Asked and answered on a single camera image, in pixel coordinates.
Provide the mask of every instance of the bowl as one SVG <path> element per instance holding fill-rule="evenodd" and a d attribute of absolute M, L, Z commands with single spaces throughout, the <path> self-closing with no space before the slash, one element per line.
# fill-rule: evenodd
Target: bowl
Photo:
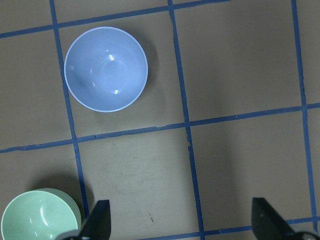
<path fill-rule="evenodd" d="M 1 219 L 3 240 L 45 240 L 78 230 L 80 211 L 65 192 L 42 188 L 15 197 Z"/>
<path fill-rule="evenodd" d="M 129 33 L 115 27 L 93 28 L 70 46 L 64 61 L 69 91 L 83 106 L 115 112 L 131 105 L 148 77 L 146 54 Z"/>

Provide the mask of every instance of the bowl rim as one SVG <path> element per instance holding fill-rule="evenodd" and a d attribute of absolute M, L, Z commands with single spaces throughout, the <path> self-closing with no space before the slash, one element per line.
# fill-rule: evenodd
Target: bowl rim
<path fill-rule="evenodd" d="M 17 200 L 18 198 L 24 196 L 24 195 L 27 195 L 27 194 L 33 194 L 33 193 L 43 193 L 43 194 L 48 194 L 48 195 L 52 195 L 52 196 L 55 196 L 57 199 L 60 199 L 70 210 L 70 212 L 72 213 L 73 217 L 74 217 L 74 222 L 75 224 L 77 225 L 77 228 L 79 229 L 79 226 L 78 226 L 78 221 L 77 221 L 77 218 L 75 216 L 75 213 L 73 212 L 73 210 L 71 209 L 71 207 L 59 196 L 51 193 L 51 192 L 48 192 L 48 191 L 44 191 L 44 190 L 40 190 L 40 189 L 35 189 L 35 190 L 31 190 L 31 191 L 26 191 L 26 192 L 23 192 L 21 194 L 19 194 L 18 196 L 16 196 L 14 199 L 12 199 L 8 205 L 5 207 L 4 211 L 3 211 L 3 214 L 2 214 L 2 217 L 1 217 L 1 236 L 3 238 L 3 240 L 6 240 L 5 239 L 5 236 L 4 236 L 4 231 L 3 231 L 3 222 L 4 222 L 4 217 L 6 215 L 6 212 L 8 210 L 8 208 L 12 205 L 12 203 Z"/>
<path fill-rule="evenodd" d="M 71 51 L 71 49 L 73 48 L 73 46 L 77 43 L 77 41 L 82 38 L 84 35 L 92 32 L 92 31 L 96 31 L 96 30 L 99 30 L 99 29 L 112 29 L 112 30 L 116 30 L 116 31 L 119 31 L 127 36 L 129 36 L 136 44 L 137 46 L 139 47 L 140 51 L 142 52 L 142 55 L 143 55 L 143 58 L 144 58 L 144 63 L 145 63 L 145 79 L 144 79 L 144 84 L 143 84 L 143 87 L 141 88 L 140 92 L 137 94 L 137 96 L 130 102 L 128 103 L 127 105 L 125 106 L 122 106 L 120 108 L 117 108 L 117 109 L 112 109 L 112 110 L 100 110 L 100 109 L 95 109 L 93 107 L 90 107 L 88 105 L 86 105 L 84 102 L 80 101 L 77 96 L 73 93 L 73 91 L 71 90 L 70 86 L 69 86 L 69 83 L 68 83 L 68 79 L 67 79 L 67 75 L 66 75 L 66 67 L 67 67 L 67 61 L 68 61 L 68 56 L 69 56 L 69 53 Z M 71 44 L 71 46 L 69 47 L 66 55 L 65 55 L 65 59 L 64 59 L 64 64 L 63 64 L 63 72 L 64 72 L 64 80 L 65 80 L 65 83 L 70 91 L 70 93 L 72 94 L 72 96 L 80 103 L 82 104 L 83 106 L 85 106 L 86 108 L 88 109 L 91 109 L 93 111 L 96 111 L 96 112 L 101 112 L 101 113 L 112 113 L 112 112 L 116 112 L 116 111 L 119 111 L 119 110 L 122 110 L 128 106 L 130 106 L 134 101 L 137 100 L 137 98 L 141 95 L 141 93 L 143 92 L 143 90 L 145 89 L 145 86 L 146 86 L 146 83 L 147 83 L 147 79 L 148 79 L 148 60 L 147 60 L 147 57 L 146 57 L 146 53 L 145 51 L 143 50 L 142 46 L 140 45 L 140 43 L 131 35 L 129 34 L 128 32 L 120 29 L 120 28 L 117 28 L 117 27 L 113 27 L 113 26 L 100 26 L 100 27 L 95 27 L 95 28 L 92 28 L 88 31 L 85 31 L 84 33 L 82 33 L 80 36 L 78 36 L 74 41 L 73 43 Z"/>

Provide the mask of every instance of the mint green bowl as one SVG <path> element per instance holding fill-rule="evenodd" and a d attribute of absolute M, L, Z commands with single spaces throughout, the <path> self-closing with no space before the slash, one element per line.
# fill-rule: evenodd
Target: mint green bowl
<path fill-rule="evenodd" d="M 15 197 L 1 219 L 3 240 L 54 240 L 78 230 L 81 216 L 76 202 L 65 192 L 42 188 Z"/>

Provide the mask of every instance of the black object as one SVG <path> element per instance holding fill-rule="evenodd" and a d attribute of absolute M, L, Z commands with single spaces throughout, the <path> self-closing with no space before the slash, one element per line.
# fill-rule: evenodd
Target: black object
<path fill-rule="evenodd" d="M 78 236 L 69 236 L 63 240 L 108 240 L 110 234 L 110 202 L 99 200 Z"/>
<path fill-rule="evenodd" d="M 252 199 L 252 231 L 257 240 L 320 240 L 313 232 L 295 232 L 264 199 Z"/>

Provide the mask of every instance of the green bowl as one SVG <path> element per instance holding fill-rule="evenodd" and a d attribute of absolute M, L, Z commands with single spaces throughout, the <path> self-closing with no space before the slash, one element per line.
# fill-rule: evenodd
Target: green bowl
<path fill-rule="evenodd" d="M 1 219 L 3 240 L 54 240 L 78 230 L 81 216 L 76 202 L 65 192 L 42 188 L 15 197 Z"/>

